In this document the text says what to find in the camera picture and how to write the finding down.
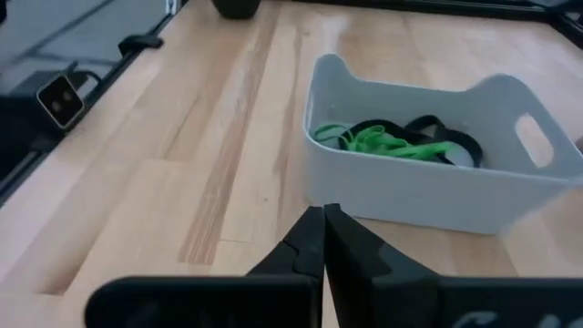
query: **black clamp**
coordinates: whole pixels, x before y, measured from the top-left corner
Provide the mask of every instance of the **black clamp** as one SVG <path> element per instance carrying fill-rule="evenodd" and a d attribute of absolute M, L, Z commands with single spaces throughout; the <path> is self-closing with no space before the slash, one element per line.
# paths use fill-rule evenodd
<path fill-rule="evenodd" d="M 119 52 L 125 56 L 129 52 L 139 52 L 147 48 L 159 49 L 164 45 L 164 40 L 151 35 L 132 35 L 126 37 L 118 44 Z"/>

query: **wood grain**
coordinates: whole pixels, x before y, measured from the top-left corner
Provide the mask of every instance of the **wood grain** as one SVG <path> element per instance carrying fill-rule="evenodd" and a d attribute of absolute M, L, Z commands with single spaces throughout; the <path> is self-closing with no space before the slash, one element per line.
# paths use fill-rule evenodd
<path fill-rule="evenodd" d="M 309 204 L 302 115 L 326 53 L 423 87 L 511 74 L 583 136 L 583 51 L 538 23 L 288 2 L 232 22 L 190 1 L 162 37 L 0 209 L 0 326 L 81 327 L 90 293 L 128 274 L 252 268 Z M 358 220 L 442 274 L 582 276 L 582 204 L 573 190 L 498 236 Z M 323 320 L 337 326 L 328 287 Z"/>

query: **black pot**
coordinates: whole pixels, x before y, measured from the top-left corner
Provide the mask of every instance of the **black pot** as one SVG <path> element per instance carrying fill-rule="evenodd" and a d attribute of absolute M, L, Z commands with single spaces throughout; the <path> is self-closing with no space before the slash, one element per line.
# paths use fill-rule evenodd
<path fill-rule="evenodd" d="M 229 19 L 249 19 L 255 15 L 261 0 L 212 0 L 220 15 Z"/>

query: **floor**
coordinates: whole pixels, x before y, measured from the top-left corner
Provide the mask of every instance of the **floor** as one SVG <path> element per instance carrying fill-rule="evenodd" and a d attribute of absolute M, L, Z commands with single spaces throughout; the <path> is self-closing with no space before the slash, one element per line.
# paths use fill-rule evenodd
<path fill-rule="evenodd" d="M 104 76 L 121 59 L 124 37 L 148 32 L 165 16 L 164 0 L 11 0 L 7 9 L 0 28 L 0 94 L 36 70 L 74 60 Z"/>

